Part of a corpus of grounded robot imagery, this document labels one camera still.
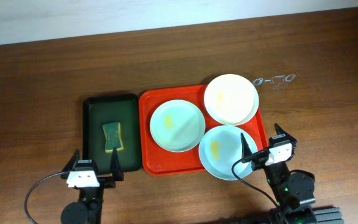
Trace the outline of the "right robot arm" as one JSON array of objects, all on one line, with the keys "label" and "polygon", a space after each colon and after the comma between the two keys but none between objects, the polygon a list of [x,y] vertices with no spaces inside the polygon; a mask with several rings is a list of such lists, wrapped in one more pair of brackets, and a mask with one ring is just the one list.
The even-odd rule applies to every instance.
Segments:
[{"label": "right robot arm", "polygon": [[267,223],[317,223],[311,204],[315,203],[315,176],[304,170],[289,170],[287,162],[295,155],[297,140],[274,124],[276,135],[268,140],[268,147],[258,152],[251,152],[241,134],[242,157],[238,163],[248,163],[253,171],[262,169],[274,197],[269,196],[249,183],[247,186],[267,196],[275,206],[271,209]]}]

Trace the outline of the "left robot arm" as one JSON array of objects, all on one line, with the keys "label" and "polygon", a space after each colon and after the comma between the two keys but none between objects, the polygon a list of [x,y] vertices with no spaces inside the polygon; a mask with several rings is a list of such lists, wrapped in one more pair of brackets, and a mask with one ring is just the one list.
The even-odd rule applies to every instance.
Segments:
[{"label": "left robot arm", "polygon": [[101,222],[103,194],[105,189],[114,189],[116,182],[124,180],[118,160],[117,149],[111,154],[110,171],[105,176],[98,174],[96,161],[80,158],[76,150],[60,175],[69,188],[79,191],[78,200],[68,204],[60,216],[62,224],[97,224]]}]

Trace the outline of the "pale green plate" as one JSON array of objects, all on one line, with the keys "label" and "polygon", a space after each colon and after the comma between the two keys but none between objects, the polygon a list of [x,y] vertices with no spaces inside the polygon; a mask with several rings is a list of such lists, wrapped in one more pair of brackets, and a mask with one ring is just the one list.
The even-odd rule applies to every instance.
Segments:
[{"label": "pale green plate", "polygon": [[206,131],[206,121],[201,110],[185,100],[162,103],[152,113],[150,133],[158,146],[170,152],[193,149]]}]

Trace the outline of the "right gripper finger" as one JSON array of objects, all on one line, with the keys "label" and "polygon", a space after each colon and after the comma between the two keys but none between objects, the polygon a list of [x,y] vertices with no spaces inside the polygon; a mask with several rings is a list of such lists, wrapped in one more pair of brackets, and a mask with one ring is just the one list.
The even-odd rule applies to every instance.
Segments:
[{"label": "right gripper finger", "polygon": [[242,158],[253,154],[243,133],[241,133]]},{"label": "right gripper finger", "polygon": [[280,125],[277,123],[274,124],[274,128],[277,135],[285,135],[289,140],[294,140],[294,137],[288,134]]}]

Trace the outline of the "light blue plate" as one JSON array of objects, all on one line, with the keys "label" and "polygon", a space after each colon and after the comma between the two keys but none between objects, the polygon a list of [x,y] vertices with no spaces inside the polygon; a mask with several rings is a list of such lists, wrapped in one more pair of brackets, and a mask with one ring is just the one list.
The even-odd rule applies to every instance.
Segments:
[{"label": "light blue plate", "polygon": [[222,180],[237,180],[252,172],[250,163],[238,163],[242,158],[241,135],[244,135],[251,152],[257,152],[253,138],[235,126],[216,126],[210,129],[199,144],[199,158],[203,167]]}]

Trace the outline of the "green and yellow sponge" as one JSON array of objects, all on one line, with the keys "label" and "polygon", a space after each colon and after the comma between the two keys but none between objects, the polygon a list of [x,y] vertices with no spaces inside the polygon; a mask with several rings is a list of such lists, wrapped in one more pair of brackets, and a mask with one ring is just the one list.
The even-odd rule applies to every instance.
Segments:
[{"label": "green and yellow sponge", "polygon": [[120,122],[104,124],[103,133],[105,136],[104,149],[106,152],[113,152],[114,149],[116,149],[116,151],[122,151],[124,149]]}]

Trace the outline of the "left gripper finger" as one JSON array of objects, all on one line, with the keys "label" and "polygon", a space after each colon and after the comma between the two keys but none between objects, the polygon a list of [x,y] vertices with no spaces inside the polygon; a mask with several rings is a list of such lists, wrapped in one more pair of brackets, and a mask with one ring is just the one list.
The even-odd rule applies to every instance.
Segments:
[{"label": "left gripper finger", "polygon": [[62,172],[69,172],[73,169],[75,163],[80,159],[80,150],[76,149],[71,156],[70,160],[66,163],[64,168],[62,169]]},{"label": "left gripper finger", "polygon": [[113,148],[111,163],[110,163],[110,171],[114,179],[122,179],[122,169],[119,163],[116,147]]}]

